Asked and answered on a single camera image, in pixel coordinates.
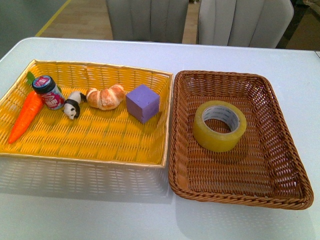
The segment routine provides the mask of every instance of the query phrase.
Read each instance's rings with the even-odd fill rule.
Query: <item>chair back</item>
[[[202,0],[197,43],[275,48],[294,14],[290,0]]]
[[[189,0],[106,0],[114,40],[182,43]]]

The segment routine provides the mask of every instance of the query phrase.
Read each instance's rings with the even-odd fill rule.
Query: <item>tape roll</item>
[[[231,132],[220,133],[212,130],[205,123],[209,119],[225,122]],[[196,110],[192,133],[202,147],[221,153],[233,149],[246,128],[246,117],[237,107],[225,101],[207,101]]]

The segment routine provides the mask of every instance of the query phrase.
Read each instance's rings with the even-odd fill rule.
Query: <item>foam block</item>
[[[142,124],[159,112],[160,96],[142,84],[125,96],[126,108]]]

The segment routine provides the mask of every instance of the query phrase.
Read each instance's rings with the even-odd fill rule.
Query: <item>jar lid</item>
[[[49,93],[55,86],[55,81],[48,75],[39,76],[32,82],[32,88],[37,94]]]

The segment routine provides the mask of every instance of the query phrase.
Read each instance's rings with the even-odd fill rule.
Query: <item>toy panda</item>
[[[72,92],[64,102],[63,112],[71,119],[77,119],[80,116],[81,102],[87,102],[86,96],[80,91]]]

